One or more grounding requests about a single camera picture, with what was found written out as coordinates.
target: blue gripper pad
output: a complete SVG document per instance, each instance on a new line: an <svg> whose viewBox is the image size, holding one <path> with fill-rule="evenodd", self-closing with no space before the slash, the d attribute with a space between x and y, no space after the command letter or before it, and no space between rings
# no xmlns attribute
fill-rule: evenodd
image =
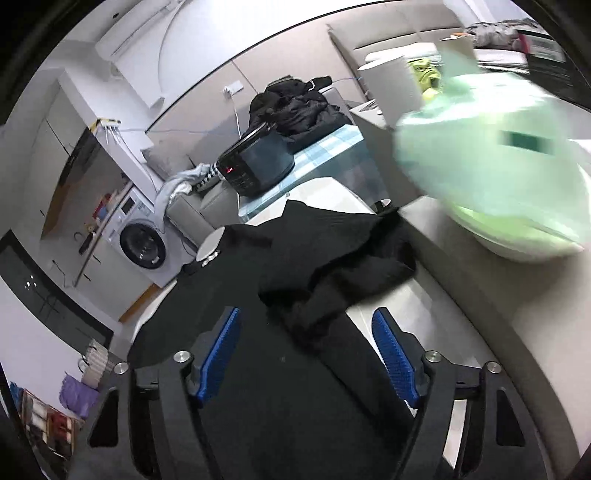
<svg viewBox="0 0 591 480"><path fill-rule="evenodd" d="M372 317L371 331L394 390L412 408L416 408L420 396L415 386L415 370L379 310Z"/></svg>
<svg viewBox="0 0 591 480"><path fill-rule="evenodd" d="M195 394L201 405L217 395L230 357L238 344L240 329L239 310L233 309L201 365L199 389Z"/></svg>

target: white cabinet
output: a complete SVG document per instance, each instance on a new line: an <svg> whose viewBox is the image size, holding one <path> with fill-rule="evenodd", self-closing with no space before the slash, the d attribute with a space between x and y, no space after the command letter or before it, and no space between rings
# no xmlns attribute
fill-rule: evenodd
<svg viewBox="0 0 591 480"><path fill-rule="evenodd" d="M97 308L118 320L151 284L107 240L99 238L76 288Z"/></svg>
<svg viewBox="0 0 591 480"><path fill-rule="evenodd" d="M33 257L38 252L49 204L68 156L47 121L43 120L33 144L29 175L22 197L21 218L15 228Z"/></svg>
<svg viewBox="0 0 591 480"><path fill-rule="evenodd" d="M72 153L86 125L61 89L49 109L47 122L66 151Z"/></svg>

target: gray pillow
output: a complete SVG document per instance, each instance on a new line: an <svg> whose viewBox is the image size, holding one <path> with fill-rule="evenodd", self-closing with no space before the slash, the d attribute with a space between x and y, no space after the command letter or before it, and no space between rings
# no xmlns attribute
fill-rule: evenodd
<svg viewBox="0 0 591 480"><path fill-rule="evenodd" d="M178 154L167 151L163 145L142 150L148 166L154 170L163 180L168 180L173 175L183 170L195 168L193 162L186 153Z"/></svg>

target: green plastic bag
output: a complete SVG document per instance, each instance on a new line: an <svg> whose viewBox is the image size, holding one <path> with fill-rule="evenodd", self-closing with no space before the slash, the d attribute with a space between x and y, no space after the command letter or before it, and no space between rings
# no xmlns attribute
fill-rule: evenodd
<svg viewBox="0 0 591 480"><path fill-rule="evenodd" d="M443 73L441 93L395 129L403 171L447 205L587 242L581 153L561 127L554 97L513 73Z"/></svg>

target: black jacket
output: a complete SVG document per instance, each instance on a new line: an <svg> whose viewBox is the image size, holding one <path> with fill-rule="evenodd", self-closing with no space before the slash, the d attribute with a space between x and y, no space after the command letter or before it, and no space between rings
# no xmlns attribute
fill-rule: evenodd
<svg viewBox="0 0 591 480"><path fill-rule="evenodd" d="M339 107L329 104L318 91L331 84L330 77L316 78L308 83L290 78L270 84L251 102L246 134L263 122L276 124L289 152L296 153L350 124Z"/></svg>
<svg viewBox="0 0 591 480"><path fill-rule="evenodd" d="M191 347L226 305L242 333L201 419L225 480L386 480L412 416L345 310L414 272L397 212L289 201L231 225L220 254L183 274L129 353L133 367Z"/></svg>

